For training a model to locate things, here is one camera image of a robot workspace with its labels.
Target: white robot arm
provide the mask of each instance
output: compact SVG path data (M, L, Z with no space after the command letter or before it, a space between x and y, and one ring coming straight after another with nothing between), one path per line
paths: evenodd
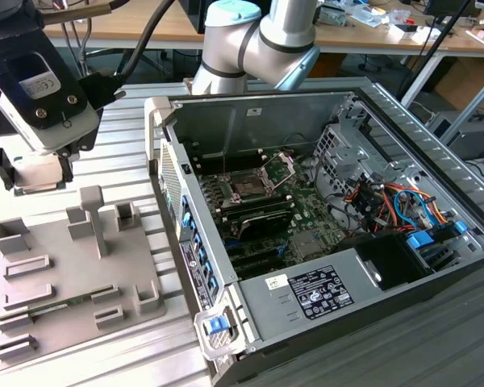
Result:
M260 8L251 2L213 2L192 94L243 93L246 73L279 90L298 87L319 56L316 7L316 0L273 0L261 19Z

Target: desk leg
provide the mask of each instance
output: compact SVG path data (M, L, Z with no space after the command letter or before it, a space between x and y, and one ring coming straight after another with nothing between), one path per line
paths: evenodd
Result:
M442 55L434 55L430 60L428 61L427 65L423 69L423 71L419 74L419 76L414 80L414 83L412 84L411 88L407 91L405 96L402 99L402 105L404 105L406 108L408 108L412 101L414 101L414 98L416 98L416 95L420 92L420 90L425 86L425 83L427 83L428 78L434 73L434 70L436 70L437 66L439 63L443 60Z

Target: electronic components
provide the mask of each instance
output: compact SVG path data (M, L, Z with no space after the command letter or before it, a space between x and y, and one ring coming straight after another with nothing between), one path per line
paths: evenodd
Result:
M319 234L314 231L299 232L292 237L292 243L303 259L323 250L323 247L319 244Z
M308 173L298 173L302 167L286 152L261 155L267 162L260 168L199 178L228 255L243 278L326 255L344 238L323 198L305 184ZM221 198L208 200L215 195Z
M223 385L433 297L484 263L480 209L468 211L466 194L403 137L414 133L462 175L451 155L416 122L403 125L395 100L373 93L375 105L394 105L386 113L359 93L170 103L180 107L161 141L160 182L176 209L178 270L201 310L198 340ZM230 328L208 335L220 316Z

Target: black cable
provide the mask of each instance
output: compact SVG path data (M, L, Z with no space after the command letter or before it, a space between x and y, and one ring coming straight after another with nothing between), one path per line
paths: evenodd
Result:
M121 6L125 6L127 3L129 3L131 0L113 0L110 2L110 8L111 10L116 10L120 8Z
M346 210L343 210L342 208L339 208L337 206L334 206L333 204L328 204L328 210L330 210L330 209L337 210L337 211L339 211L342 214L346 214L346 216L348 216L349 218L353 219L357 223L359 223L359 224L361 223L361 220L357 216L355 216L354 214L352 214L352 213L350 213L350 212L348 212Z
M449 32L452 30L453 26L455 26L455 23L457 23L457 20L461 17L461 15L465 12L466 7L471 3L472 0L464 0L463 3L461 4L461 7L457 11L457 13L452 16L452 18L449 20L448 23L444 26L443 31L440 33L440 35L437 37L436 41L434 44L430 47L430 50L428 50L427 55L423 58L421 65L418 67L416 70L413 79L415 80L419 74L424 70L425 66L427 63L431 60L431 58L434 56L436 53L437 49L439 46L441 46L441 43L443 43L444 38L449 34ZM403 97L405 97L405 94L407 94L407 91L411 88L412 83L414 81L411 81L407 83L403 89L399 91L397 94L396 98L398 100L401 100Z
M405 77L403 77L402 83L400 83L400 86L398 87L398 100L403 98L403 96L402 97L399 96L401 94L402 90L403 90L403 84L411 76L411 72L414 73L414 68L418 64L418 61L421 58L421 56L423 56L423 51L425 51L425 48L427 47L428 41L430 40L430 35L432 34L432 30L434 29L435 25L436 25L436 19L434 19L432 21L432 25L430 26L430 31L428 32L427 39L425 40L425 43L423 44L423 47L421 48L421 51L419 52L418 57L414 61L414 64L412 64L411 71L409 71L409 72L407 72L407 74L405 74Z
M72 28L73 36L75 36L77 46L81 48L81 40L79 39L79 34L77 33L77 29L75 28L75 22L70 22L70 27Z
M90 0L85 0L85 4L90 4ZM79 52L79 62L81 62L82 71L87 75L90 70L88 69L88 60L86 59L86 45L88 44L88 40L90 40L93 24L91 18L86 19L86 22L88 25L86 27L86 34L82 39L81 52Z
M427 6L425 4L422 4L423 9L421 10L420 8L415 7L413 2L411 3L411 6L412 6L412 8L414 8L415 10L417 10L418 12L421 12L421 13L425 12L425 8L427 8Z
M136 45L135 51L131 54L131 58L123 68L123 71L119 74L120 81L125 83L126 80L135 72L135 68L140 61L141 56L144 54L144 50L147 47L148 41L151 39L152 33L156 28L157 24L160 22L161 18L165 14L165 12L170 8L172 3L175 0L163 0L160 5L156 8L154 13L152 14L150 20L148 21L147 25L145 26L144 31Z
M73 47L72 44L70 43L70 38L68 35L68 31L66 30L66 26L64 23L61 24L61 30L63 31L63 36L65 37L65 42L66 42L66 47L68 47L68 50L70 50L70 54L72 54L73 61L75 62L75 66L77 67L77 72L81 77L82 71L81 71L81 66L79 65L79 61L77 60L77 57L75 56L75 52L73 52Z
M174 51L177 52L181 56L187 56L189 58L199 58L200 56L202 56L202 54L191 55L191 54L185 54L184 52L181 52L181 51L178 51L178 50L174 50Z

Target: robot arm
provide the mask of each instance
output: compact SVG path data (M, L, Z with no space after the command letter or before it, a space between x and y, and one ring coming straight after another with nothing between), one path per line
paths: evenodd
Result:
M243 93L246 73L279 90L298 87L319 56L316 7L316 0L273 0L261 20L260 8L251 2L212 3L192 94Z
M18 169L0 148L6 189L37 192L73 179L71 160L93 148L102 108L123 96L119 88L173 1L163 0L154 11L121 74L93 73L76 80L43 33L44 25L105 15L129 0L47 15L32 0L0 0L0 135L19 133L35 153ZM214 2L193 94L242 93L246 73L277 89L297 87L319 55L313 44L316 4L273 0L270 14L260 21L260 8L252 3Z
M106 14L127 1L48 18L54 23ZM19 133L35 154L16 169L0 148L6 189L35 192L71 181L71 160L94 147L102 108L123 96L119 76L93 73L76 80L43 33L44 24L31 0L0 0L0 135Z

